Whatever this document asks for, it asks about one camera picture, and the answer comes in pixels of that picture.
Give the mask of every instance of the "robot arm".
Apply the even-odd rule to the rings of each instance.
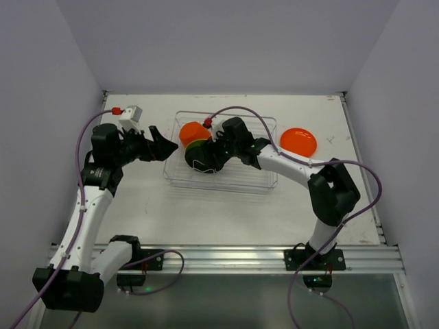
[[[280,155],[268,139],[253,138],[239,117],[216,125],[212,137],[203,143],[193,143],[195,146],[187,146],[185,160],[189,166],[201,172],[219,171],[230,158],[236,156],[245,165],[277,172],[307,188],[313,211],[318,218],[314,232],[305,247],[310,254],[329,240],[360,198],[359,191],[343,164],[316,168],[294,162]],[[311,163],[309,158],[284,149],[282,152],[301,162]],[[330,254],[335,244],[335,241],[331,241],[320,255]]]
[[[162,137],[155,126],[149,127],[153,140],[146,139],[139,128],[141,113],[142,109],[137,106],[126,108],[119,118],[122,132],[110,123],[93,129],[93,150],[87,154],[81,172],[86,211],[79,234],[75,238],[81,209],[78,190],[75,209],[60,247],[48,268],[37,268],[32,278],[40,291],[62,264],[62,258],[67,257],[42,296],[49,309],[95,312],[101,304],[104,286],[117,270],[130,261],[142,259],[137,237],[115,236],[104,252],[93,262],[91,260],[102,219],[123,177],[122,167],[136,159],[146,162],[166,160],[178,148],[177,144]],[[66,255],[66,248],[72,240],[73,247]]]

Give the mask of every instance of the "gray floor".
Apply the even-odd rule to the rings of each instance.
[[[286,303],[290,278],[186,275],[169,290],[145,297],[117,294],[112,281],[99,310],[83,314],[75,328],[293,328]],[[143,289],[169,279],[152,275]],[[407,328],[393,276],[336,276],[330,293],[349,307],[357,329]],[[351,328],[342,308],[308,293],[302,283],[292,299],[304,329]],[[48,310],[41,328],[67,328],[74,315]]]

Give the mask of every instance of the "red connector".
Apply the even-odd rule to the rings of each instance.
[[[204,120],[203,127],[210,129],[212,127],[212,119],[207,118],[206,120]]]
[[[111,113],[112,115],[121,115],[123,110],[121,108],[112,108]]]

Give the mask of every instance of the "orange plate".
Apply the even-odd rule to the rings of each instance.
[[[211,133],[201,123],[192,121],[182,126],[180,140],[184,147],[198,139],[208,139]]]
[[[310,157],[317,150],[317,140],[308,130],[291,128],[282,134],[281,147],[301,156]]]

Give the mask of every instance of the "table surface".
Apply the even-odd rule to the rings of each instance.
[[[291,127],[303,127],[316,137],[312,158],[356,159],[340,98],[289,95],[109,95],[106,110],[137,105],[143,109],[142,129],[156,125],[171,138],[177,111],[215,112],[240,105],[274,117],[278,138]],[[244,114],[236,110],[232,113]],[[117,123],[106,115],[102,123]],[[283,176],[267,195],[173,187],[163,177],[164,162],[135,161],[123,168],[117,189],[96,240],[108,243],[116,234],[138,236],[142,244],[289,245],[306,243],[316,217],[308,191]],[[348,166],[361,200],[368,204],[360,170]],[[351,221],[338,236],[343,245],[377,245],[379,236],[371,211]]]

